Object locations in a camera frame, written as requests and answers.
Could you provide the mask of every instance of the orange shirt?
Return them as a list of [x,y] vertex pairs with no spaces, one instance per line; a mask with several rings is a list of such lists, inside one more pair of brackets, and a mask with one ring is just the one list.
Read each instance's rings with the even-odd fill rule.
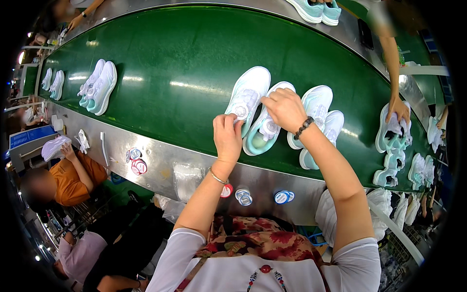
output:
[[[76,152],[76,157],[83,165],[94,187],[100,185],[107,179],[104,167],[95,162],[81,151]],[[73,206],[89,199],[89,193],[75,170],[75,167],[68,159],[62,159],[50,169],[50,173],[57,183],[57,195],[55,201],[63,206]]]

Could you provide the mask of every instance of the red bead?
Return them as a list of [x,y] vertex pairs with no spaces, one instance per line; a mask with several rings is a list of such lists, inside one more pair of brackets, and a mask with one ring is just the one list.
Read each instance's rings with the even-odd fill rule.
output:
[[271,267],[268,264],[265,264],[264,266],[261,267],[260,271],[267,274],[271,271]]

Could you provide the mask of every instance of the pink shirt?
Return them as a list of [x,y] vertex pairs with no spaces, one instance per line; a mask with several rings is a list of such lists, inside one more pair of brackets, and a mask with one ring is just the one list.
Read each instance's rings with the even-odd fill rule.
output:
[[63,237],[60,238],[58,259],[65,274],[83,284],[106,246],[106,241],[99,234],[86,230],[83,237],[73,246]]

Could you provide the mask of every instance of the bracelet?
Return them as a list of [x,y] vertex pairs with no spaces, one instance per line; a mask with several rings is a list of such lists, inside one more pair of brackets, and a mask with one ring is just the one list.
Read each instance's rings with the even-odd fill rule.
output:
[[207,170],[212,174],[212,177],[215,178],[218,182],[223,183],[223,184],[225,184],[225,185],[227,185],[227,184],[229,183],[229,179],[227,179],[227,182],[223,182],[222,180],[220,180],[220,179],[214,174],[214,172],[212,171],[211,168],[208,168]]
[[314,119],[310,116],[308,116],[308,119],[306,119],[304,122],[303,122],[303,126],[300,127],[300,129],[298,129],[298,131],[295,133],[295,136],[293,136],[293,139],[294,140],[298,140],[298,136],[300,136],[303,132],[303,130],[305,130],[306,128],[308,128],[311,123],[313,123]]

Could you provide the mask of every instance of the smartphone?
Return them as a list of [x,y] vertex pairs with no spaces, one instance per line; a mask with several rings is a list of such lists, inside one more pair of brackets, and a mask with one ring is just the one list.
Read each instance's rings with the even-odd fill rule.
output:
[[374,50],[375,47],[373,46],[373,37],[371,36],[370,27],[368,27],[367,23],[361,18],[358,19],[358,31],[360,34],[361,44],[370,50]]

